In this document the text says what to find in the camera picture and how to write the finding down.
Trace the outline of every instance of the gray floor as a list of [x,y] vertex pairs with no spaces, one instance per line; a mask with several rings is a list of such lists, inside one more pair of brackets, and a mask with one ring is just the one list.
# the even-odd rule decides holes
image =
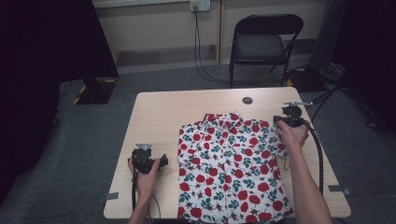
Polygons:
[[[290,68],[304,65],[307,59],[304,54],[295,54]],[[210,65],[210,58],[204,61],[209,75],[227,80],[227,65]],[[126,223],[106,219],[103,209],[136,95],[142,91],[228,88],[226,83],[203,78],[208,75],[200,75],[191,62],[149,65],[148,60],[131,65],[134,63],[121,57],[120,80],[106,105],[73,105],[83,83],[78,80],[62,84],[61,94],[65,95],[58,106],[60,123],[53,127],[36,168],[17,178],[0,208],[0,223]],[[264,81],[280,74],[280,68],[273,74],[268,70],[266,66],[237,66],[235,79]],[[265,82],[237,88],[277,85]],[[321,92],[311,92],[301,97],[311,101],[319,95]],[[318,105],[308,110],[310,116],[316,109]],[[334,219],[334,223],[396,223],[394,136],[367,128],[369,117],[349,92],[337,91],[314,120],[341,187],[351,191],[346,196],[351,216],[342,221]]]

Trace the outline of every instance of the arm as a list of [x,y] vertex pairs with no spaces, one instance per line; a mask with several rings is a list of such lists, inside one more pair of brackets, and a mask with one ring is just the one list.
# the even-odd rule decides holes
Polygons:
[[283,142],[290,157],[291,184],[297,222],[332,223],[329,208],[309,172],[303,155],[303,145],[308,137],[308,129],[305,125],[291,128],[282,120],[277,124],[283,131]]
[[[131,172],[133,172],[134,166],[132,165],[132,160],[128,161],[128,166]],[[128,224],[144,223],[149,210],[149,203],[152,199],[152,196],[154,195],[156,174],[159,166],[160,160],[156,160],[148,174],[138,174],[136,186],[138,200]]]

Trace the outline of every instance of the black stand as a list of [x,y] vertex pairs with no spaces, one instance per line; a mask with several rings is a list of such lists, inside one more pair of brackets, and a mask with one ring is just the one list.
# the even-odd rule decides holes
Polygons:
[[75,105],[105,105],[110,100],[116,81],[96,80],[94,77],[83,78],[85,86],[74,101]]

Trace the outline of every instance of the wrist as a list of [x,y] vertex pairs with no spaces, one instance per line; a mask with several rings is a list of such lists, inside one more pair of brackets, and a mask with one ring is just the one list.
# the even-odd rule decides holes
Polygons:
[[152,195],[142,194],[139,195],[137,202],[142,204],[149,204],[151,202]]

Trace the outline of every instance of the electrical outlet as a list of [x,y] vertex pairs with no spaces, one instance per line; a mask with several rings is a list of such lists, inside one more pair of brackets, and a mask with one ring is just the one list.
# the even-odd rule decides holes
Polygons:
[[210,11],[210,0],[190,0],[190,11]]
[[200,0],[190,0],[190,11],[194,12],[195,7],[196,7],[196,11],[200,11],[200,9],[201,9],[201,1]]
[[200,0],[201,11],[210,11],[210,0]]

